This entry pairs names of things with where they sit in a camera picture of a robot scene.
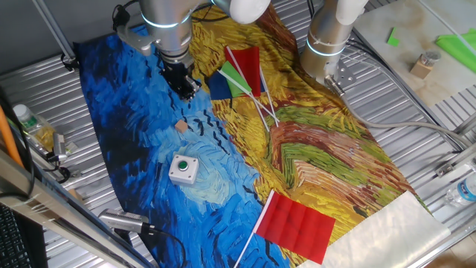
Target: van gogh painting fabric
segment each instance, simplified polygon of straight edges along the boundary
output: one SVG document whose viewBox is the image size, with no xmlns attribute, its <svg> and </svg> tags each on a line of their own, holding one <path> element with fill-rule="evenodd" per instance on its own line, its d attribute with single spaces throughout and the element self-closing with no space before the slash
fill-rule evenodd
<svg viewBox="0 0 476 268">
<path fill-rule="evenodd" d="M 214 7 L 207 16 L 223 13 Z M 210 100 L 207 81 L 225 62 L 226 45 L 260 48 L 280 120 L 276 126 L 266 117 L 269 133 L 249 98 Z M 300 69 L 295 39 L 272 7 L 250 25 L 193 23 L 193 75 L 203 87 L 189 103 L 159 74 L 159 57 L 143 57 L 116 35 L 77 50 L 84 96 L 120 204 L 180 239 L 186 267 L 232 267 L 271 189 L 335 218 L 330 243 L 401 193 L 414 193 L 365 126 Z M 264 94 L 259 99 L 269 107 Z M 188 123 L 183 135 L 174 129 L 178 120 Z M 174 153 L 199 159 L 192 188 L 170 182 Z M 183 261 L 173 240 L 142 239 L 161 267 Z M 304 261 L 254 236 L 241 267 Z"/>
</svg>

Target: white sheet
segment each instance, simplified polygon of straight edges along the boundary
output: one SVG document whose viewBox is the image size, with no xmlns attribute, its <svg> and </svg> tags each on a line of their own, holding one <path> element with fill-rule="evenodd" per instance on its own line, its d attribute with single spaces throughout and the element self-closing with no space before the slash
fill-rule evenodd
<svg viewBox="0 0 476 268">
<path fill-rule="evenodd" d="M 450 234 L 407 191 L 334 242 L 322 265 L 297 268 L 406 267 Z"/>
</svg>

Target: plastic bottle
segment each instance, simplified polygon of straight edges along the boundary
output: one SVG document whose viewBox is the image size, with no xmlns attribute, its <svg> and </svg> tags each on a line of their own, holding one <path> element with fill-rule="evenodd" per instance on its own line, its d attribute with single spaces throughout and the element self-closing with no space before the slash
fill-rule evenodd
<svg viewBox="0 0 476 268">
<path fill-rule="evenodd" d="M 33 114 L 23 104 L 16 105 L 13 111 L 30 137 L 33 137 L 35 142 L 40 143 L 42 147 L 51 152 L 54 128 L 43 117 Z"/>
<path fill-rule="evenodd" d="M 446 193 L 446 201 L 456 207 L 476 202 L 476 175 L 473 174 L 451 187 Z"/>
</svg>

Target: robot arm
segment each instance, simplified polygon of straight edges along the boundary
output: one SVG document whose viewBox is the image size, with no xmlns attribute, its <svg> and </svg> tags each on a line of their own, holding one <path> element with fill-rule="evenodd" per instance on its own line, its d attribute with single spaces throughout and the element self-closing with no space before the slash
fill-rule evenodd
<svg viewBox="0 0 476 268">
<path fill-rule="evenodd" d="M 316 12 L 307 34 L 300 63 L 304 70 L 324 85 L 325 77 L 337 73 L 338 61 L 353 24 L 368 0 L 325 0 Z"/>
<path fill-rule="evenodd" d="M 119 38 L 144 56 L 154 45 L 161 55 L 161 74 L 170 88 L 185 101 L 200 88 L 192 78 L 193 58 L 188 47 L 192 40 L 192 12 L 200 4 L 216 4 L 238 23 L 248 24 L 258 19 L 271 0 L 139 0 L 148 36 L 139 36 L 127 27 L 129 14 L 120 6 L 113 19 Z"/>
</svg>

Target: red flag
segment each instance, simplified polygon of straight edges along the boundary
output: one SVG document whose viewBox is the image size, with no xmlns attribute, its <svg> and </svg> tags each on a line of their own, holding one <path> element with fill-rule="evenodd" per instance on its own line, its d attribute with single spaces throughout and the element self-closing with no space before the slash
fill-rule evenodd
<svg viewBox="0 0 476 268">
<path fill-rule="evenodd" d="M 271 191 L 253 233 L 322 264 L 335 219 Z"/>
<path fill-rule="evenodd" d="M 260 48 L 251 47 L 242 50 L 231 50 L 239 68 L 245 76 L 246 83 L 251 87 L 254 97 L 261 96 L 261 76 L 260 76 Z M 226 60 L 238 70 L 233 57 L 228 49 L 225 49 Z"/>
</svg>

